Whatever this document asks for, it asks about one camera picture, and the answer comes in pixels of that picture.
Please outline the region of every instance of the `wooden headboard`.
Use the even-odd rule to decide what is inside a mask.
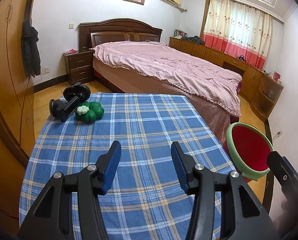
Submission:
[[[111,41],[160,41],[161,32],[162,29],[153,28],[134,19],[111,19],[98,23],[80,23],[79,51],[88,51],[96,45]]]

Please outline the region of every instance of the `bedside table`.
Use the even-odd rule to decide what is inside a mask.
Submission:
[[[74,85],[77,82],[81,84],[88,83],[95,79],[93,74],[93,53],[94,51],[75,52],[63,54],[66,65],[68,82]]]

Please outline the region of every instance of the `tiled floor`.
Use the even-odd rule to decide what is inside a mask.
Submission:
[[[96,92],[107,92],[111,91],[104,87],[97,81],[92,81],[86,84],[91,93]],[[40,134],[40,131],[49,116],[49,101],[50,99],[59,99],[62,96],[62,93],[66,87],[69,86],[68,82],[61,83],[59,85],[55,85],[53,87],[44,89],[34,94],[34,132],[35,137]],[[265,125],[264,123],[258,119],[258,117],[251,111],[249,104],[245,99],[239,96],[240,102],[240,110],[241,117],[240,122],[244,122],[256,127],[259,131],[265,134]],[[258,181],[251,181],[248,185],[255,192],[260,202],[262,202],[264,192],[265,192],[265,184],[266,184],[266,176],[262,177]]]

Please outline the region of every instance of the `black clothing pile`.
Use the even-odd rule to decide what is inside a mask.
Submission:
[[[191,41],[197,44],[205,45],[205,42],[201,40],[197,35],[193,37],[182,37],[181,39],[185,41]]]

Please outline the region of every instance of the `blue plaid tablecloth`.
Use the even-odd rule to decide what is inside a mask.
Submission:
[[[217,138],[184,96],[153,94],[91,95],[105,109],[101,120],[65,123],[52,116],[44,124],[29,160],[20,197],[20,223],[57,171],[80,172],[121,143],[121,160],[107,195],[99,196],[109,239],[185,239],[193,206],[179,186],[170,146],[211,171],[227,174],[234,166]],[[81,239],[77,195],[72,196],[75,239]],[[213,239],[220,235],[220,194],[215,196]]]

